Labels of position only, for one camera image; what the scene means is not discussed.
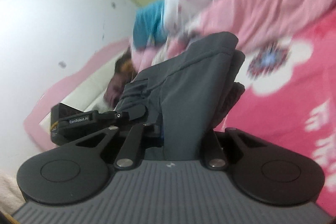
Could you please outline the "dark grey trousers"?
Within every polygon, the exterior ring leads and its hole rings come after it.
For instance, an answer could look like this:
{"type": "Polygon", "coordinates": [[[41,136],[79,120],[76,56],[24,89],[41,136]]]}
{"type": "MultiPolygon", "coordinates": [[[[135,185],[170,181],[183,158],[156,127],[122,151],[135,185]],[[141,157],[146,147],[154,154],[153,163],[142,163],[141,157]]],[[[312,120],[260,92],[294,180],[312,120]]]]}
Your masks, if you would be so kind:
{"type": "Polygon", "coordinates": [[[161,148],[146,160],[195,160],[204,134],[215,128],[245,91],[235,78],[245,60],[230,32],[211,34],[180,55],[144,69],[127,84],[116,107],[147,107],[147,122],[161,127],[161,148]]]}

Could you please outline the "pink and cream headboard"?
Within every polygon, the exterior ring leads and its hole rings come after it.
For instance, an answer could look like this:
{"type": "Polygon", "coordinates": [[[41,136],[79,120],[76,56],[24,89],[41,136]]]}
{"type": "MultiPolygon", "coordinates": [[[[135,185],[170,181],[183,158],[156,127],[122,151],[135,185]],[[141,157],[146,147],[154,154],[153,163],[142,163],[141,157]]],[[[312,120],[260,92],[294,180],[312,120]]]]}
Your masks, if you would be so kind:
{"type": "Polygon", "coordinates": [[[50,137],[51,108],[61,102],[81,111],[90,110],[104,95],[114,75],[114,64],[128,44],[128,38],[108,44],[94,53],[82,69],[43,94],[23,122],[26,133],[42,151],[55,147],[50,137]]]}

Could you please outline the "sleeping person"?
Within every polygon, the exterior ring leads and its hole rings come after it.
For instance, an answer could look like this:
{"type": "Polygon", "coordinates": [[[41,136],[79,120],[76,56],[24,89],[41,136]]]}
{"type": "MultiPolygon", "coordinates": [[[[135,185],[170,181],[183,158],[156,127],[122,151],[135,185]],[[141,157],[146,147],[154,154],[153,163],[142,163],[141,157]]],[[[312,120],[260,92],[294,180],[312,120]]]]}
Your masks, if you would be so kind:
{"type": "Polygon", "coordinates": [[[114,75],[111,78],[103,96],[105,103],[110,109],[117,106],[126,84],[131,83],[136,75],[137,71],[131,60],[131,49],[128,47],[123,55],[116,60],[114,75]]]}

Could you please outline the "pink floral fleece blanket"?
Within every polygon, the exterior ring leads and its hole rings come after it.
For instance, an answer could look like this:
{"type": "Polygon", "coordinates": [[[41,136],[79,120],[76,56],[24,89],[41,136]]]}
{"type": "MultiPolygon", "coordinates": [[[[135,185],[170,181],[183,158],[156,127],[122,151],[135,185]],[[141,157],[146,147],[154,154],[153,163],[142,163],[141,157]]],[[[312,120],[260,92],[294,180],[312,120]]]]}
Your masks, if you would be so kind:
{"type": "Polygon", "coordinates": [[[245,58],[245,93],[217,129],[241,129],[313,159],[318,204],[335,214],[335,11],[245,58]]]}

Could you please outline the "teal blue pillow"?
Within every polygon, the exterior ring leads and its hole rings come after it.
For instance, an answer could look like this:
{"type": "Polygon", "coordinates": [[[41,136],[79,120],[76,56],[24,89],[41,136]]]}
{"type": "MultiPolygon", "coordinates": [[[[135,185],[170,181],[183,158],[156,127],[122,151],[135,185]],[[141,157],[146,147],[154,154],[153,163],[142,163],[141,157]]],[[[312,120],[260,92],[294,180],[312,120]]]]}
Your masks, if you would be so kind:
{"type": "Polygon", "coordinates": [[[165,44],[164,8],[165,0],[156,0],[138,9],[133,26],[133,46],[136,50],[165,44]]]}

